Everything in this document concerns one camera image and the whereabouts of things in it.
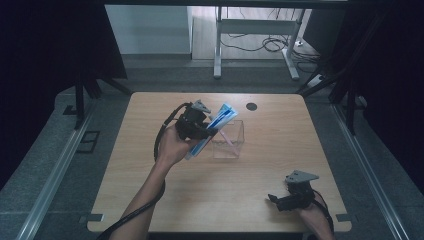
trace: gray floor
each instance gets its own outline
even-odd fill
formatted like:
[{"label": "gray floor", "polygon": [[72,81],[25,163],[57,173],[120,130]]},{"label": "gray floor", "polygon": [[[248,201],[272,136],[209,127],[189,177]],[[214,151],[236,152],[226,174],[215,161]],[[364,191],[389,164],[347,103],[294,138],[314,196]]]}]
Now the gray floor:
[{"label": "gray floor", "polygon": [[[284,94],[293,93],[308,76],[300,72],[301,80],[292,81],[281,60],[226,60],[222,79],[215,80],[212,64],[208,60],[145,60],[127,56],[129,79],[120,82],[133,91]],[[95,239],[97,236],[87,230],[86,218],[130,99],[101,81],[100,84],[104,93],[101,99],[92,100],[96,108],[87,128],[100,132],[99,142],[93,153],[74,155],[35,239]],[[308,97],[306,103],[353,224],[350,232],[337,233],[337,239],[394,239],[328,103],[329,91],[324,89]],[[75,116],[63,115],[68,105],[74,105],[73,89],[57,96],[56,108],[48,123],[0,192],[0,239],[16,238],[72,133]],[[422,194],[369,128],[360,110],[356,112],[355,127],[357,139],[410,239],[424,239]]]}]

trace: wooden table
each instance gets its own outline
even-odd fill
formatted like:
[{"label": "wooden table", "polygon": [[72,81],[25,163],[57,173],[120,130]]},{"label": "wooden table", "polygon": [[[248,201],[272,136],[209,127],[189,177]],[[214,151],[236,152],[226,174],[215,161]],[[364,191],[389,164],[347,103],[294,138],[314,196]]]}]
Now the wooden table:
[{"label": "wooden table", "polygon": [[[91,231],[117,221],[153,166],[153,146],[163,121],[181,103],[202,102],[216,113],[228,102],[244,122],[238,159],[214,159],[212,144],[167,176],[151,232],[305,232],[294,212],[278,212],[267,194],[289,195],[283,180],[293,170],[318,175],[311,181],[330,207],[336,231],[351,223],[303,98],[299,95],[222,93],[134,93],[119,131],[92,214]],[[247,103],[255,103],[250,111]]]}]

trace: black hole on table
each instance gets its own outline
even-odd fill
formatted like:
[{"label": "black hole on table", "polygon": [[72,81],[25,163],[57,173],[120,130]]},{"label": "black hole on table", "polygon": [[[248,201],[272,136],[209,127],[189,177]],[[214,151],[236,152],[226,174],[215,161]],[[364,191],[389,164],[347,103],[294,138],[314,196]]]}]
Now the black hole on table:
[{"label": "black hole on table", "polygon": [[256,105],[255,103],[248,103],[246,104],[246,108],[250,111],[255,111],[256,109],[258,109],[258,105]]}]

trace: wall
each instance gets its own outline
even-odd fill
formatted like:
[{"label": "wall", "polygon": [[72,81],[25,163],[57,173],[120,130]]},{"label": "wall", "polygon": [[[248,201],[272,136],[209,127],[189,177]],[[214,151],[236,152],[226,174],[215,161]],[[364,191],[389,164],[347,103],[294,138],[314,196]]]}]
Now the wall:
[{"label": "wall", "polygon": [[106,5],[121,54],[189,54],[192,9]]}]

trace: human arm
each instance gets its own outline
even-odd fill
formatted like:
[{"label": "human arm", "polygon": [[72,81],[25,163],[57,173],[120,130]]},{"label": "human arm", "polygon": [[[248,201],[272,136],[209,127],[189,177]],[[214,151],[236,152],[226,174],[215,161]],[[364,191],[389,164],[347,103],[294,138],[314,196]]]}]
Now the human arm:
[{"label": "human arm", "polygon": [[[321,205],[325,206],[325,202],[321,195],[314,192],[315,200]],[[296,209],[300,218],[305,225],[311,230],[319,240],[335,240],[333,232],[330,229],[330,225],[324,216],[324,213],[316,206],[311,203],[307,208]]]},{"label": "human arm", "polygon": [[[168,127],[160,141],[156,162],[143,186],[134,196],[122,217],[127,216],[129,213],[152,200],[160,192],[165,177],[172,166],[181,161],[190,148],[197,143],[198,141],[196,140],[181,140],[178,137],[175,125]],[[116,229],[109,239],[146,239],[154,207],[155,206],[147,209],[145,212]]]}]

